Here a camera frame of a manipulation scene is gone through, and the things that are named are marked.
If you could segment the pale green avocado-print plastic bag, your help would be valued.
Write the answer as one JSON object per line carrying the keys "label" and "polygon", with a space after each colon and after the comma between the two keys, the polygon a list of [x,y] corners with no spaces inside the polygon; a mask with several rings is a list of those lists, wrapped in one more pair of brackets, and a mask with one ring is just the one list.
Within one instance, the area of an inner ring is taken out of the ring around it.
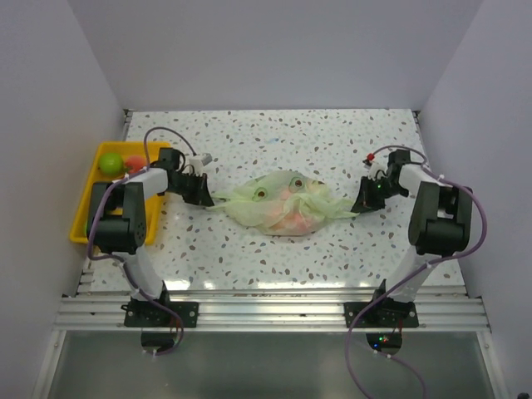
{"label": "pale green avocado-print plastic bag", "polygon": [[238,224],[270,236],[304,236],[332,222],[358,216],[349,198],[339,198],[320,180],[277,170],[211,195]]}

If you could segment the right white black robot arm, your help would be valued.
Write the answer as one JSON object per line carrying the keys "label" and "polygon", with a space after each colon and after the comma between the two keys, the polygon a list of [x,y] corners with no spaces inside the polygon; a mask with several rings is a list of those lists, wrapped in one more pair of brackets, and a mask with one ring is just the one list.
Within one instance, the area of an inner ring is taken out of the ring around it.
{"label": "right white black robot arm", "polygon": [[394,274],[376,291],[370,307],[374,323],[389,326],[400,316],[398,305],[413,303],[418,290],[438,264],[463,253],[470,241],[473,199],[466,188],[445,182],[415,162],[412,150],[397,146],[380,165],[376,154],[364,160],[367,175],[360,180],[352,212],[365,214],[386,208],[394,196],[413,196],[407,238],[409,248]]}

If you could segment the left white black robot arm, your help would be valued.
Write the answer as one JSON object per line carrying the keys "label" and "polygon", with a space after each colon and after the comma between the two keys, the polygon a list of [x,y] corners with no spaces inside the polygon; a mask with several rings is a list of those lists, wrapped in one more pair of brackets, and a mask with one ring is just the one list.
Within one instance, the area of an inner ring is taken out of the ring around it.
{"label": "left white black robot arm", "polygon": [[171,193],[186,204],[213,206],[203,172],[211,161],[207,153],[193,155],[188,161],[181,151],[163,147],[157,160],[146,161],[136,172],[118,180],[95,182],[91,187],[87,255],[93,261],[112,259],[119,263],[131,287],[131,299],[147,302],[143,315],[154,326],[166,325],[172,319],[173,307],[164,300],[165,283],[146,252],[145,202]]}

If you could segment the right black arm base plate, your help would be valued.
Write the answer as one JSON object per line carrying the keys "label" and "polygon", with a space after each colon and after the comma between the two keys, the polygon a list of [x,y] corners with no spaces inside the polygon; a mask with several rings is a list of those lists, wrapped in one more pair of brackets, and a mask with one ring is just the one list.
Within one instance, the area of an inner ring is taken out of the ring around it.
{"label": "right black arm base plate", "polygon": [[400,303],[392,298],[378,299],[386,292],[386,280],[373,292],[370,302],[343,304],[346,326],[354,328],[418,328],[416,305]]}

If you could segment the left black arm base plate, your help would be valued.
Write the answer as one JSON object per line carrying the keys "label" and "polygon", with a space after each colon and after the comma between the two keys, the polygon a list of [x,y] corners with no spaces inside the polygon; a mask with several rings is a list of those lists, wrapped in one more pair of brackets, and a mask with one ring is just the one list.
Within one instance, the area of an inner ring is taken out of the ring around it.
{"label": "left black arm base plate", "polygon": [[121,305],[126,315],[124,325],[128,328],[195,328],[200,314],[200,305],[194,301],[177,301],[170,299],[170,293],[163,287],[154,303],[130,298]]}

